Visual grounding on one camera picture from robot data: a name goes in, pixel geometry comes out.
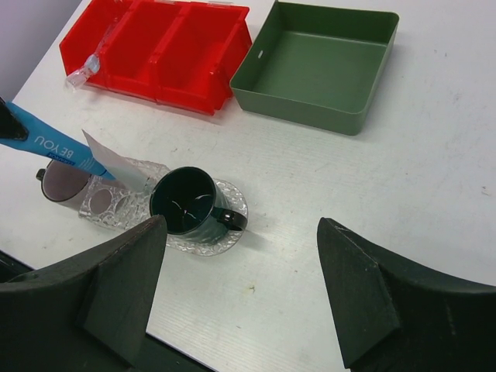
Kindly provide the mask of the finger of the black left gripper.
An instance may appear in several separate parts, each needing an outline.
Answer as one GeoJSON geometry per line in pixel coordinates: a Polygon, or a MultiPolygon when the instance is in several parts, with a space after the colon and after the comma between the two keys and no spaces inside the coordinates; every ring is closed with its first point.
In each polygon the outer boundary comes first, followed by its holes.
{"type": "Polygon", "coordinates": [[[26,141],[29,135],[27,128],[14,116],[3,98],[0,99],[0,139],[26,141]]]}

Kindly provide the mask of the dark green mug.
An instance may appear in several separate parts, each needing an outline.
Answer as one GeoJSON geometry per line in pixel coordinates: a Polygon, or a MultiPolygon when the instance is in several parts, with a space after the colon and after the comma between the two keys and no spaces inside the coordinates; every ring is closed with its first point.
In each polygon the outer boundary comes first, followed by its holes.
{"type": "Polygon", "coordinates": [[[213,178],[197,167],[163,176],[151,193],[150,214],[166,219],[170,235],[195,243],[214,242],[247,226],[247,217],[234,211],[213,178]]]}

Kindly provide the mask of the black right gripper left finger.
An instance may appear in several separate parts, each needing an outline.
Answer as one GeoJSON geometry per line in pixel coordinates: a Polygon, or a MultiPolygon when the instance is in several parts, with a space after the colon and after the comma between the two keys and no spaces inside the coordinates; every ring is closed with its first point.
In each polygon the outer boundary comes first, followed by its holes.
{"type": "Polygon", "coordinates": [[[164,259],[154,216],[1,285],[3,371],[135,371],[164,259]]]}

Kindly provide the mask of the mauve mug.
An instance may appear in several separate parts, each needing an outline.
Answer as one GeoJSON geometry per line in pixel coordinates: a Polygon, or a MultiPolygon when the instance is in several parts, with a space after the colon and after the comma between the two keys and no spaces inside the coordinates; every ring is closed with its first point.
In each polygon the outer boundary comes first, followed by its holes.
{"type": "Polygon", "coordinates": [[[36,172],[43,196],[50,202],[78,211],[88,192],[92,175],[52,160],[36,172]]]}

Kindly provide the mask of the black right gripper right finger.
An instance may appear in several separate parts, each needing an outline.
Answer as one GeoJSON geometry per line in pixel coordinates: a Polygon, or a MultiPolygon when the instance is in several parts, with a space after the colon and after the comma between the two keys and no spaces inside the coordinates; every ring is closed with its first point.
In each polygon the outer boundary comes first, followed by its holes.
{"type": "Polygon", "coordinates": [[[423,266],[330,218],[319,260],[344,367],[493,371],[495,289],[423,266]]]}

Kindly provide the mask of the clear textured holder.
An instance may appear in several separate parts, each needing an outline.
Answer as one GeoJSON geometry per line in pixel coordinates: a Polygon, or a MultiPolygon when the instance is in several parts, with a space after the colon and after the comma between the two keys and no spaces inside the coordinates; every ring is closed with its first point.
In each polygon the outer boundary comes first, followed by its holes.
{"type": "Polygon", "coordinates": [[[130,191],[118,181],[94,176],[79,208],[80,218],[104,228],[127,230],[150,217],[152,190],[171,169],[148,160],[128,161],[147,176],[144,190],[130,191]]]}

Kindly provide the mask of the blue toothpaste tube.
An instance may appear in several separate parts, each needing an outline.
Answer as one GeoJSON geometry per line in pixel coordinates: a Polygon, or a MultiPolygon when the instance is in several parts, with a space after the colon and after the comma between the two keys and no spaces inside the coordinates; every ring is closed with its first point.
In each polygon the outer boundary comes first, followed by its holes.
{"type": "Polygon", "coordinates": [[[23,142],[1,139],[2,145],[47,157],[108,180],[114,178],[93,157],[88,146],[49,126],[13,102],[6,102],[6,104],[14,116],[27,128],[29,135],[23,142]]]}

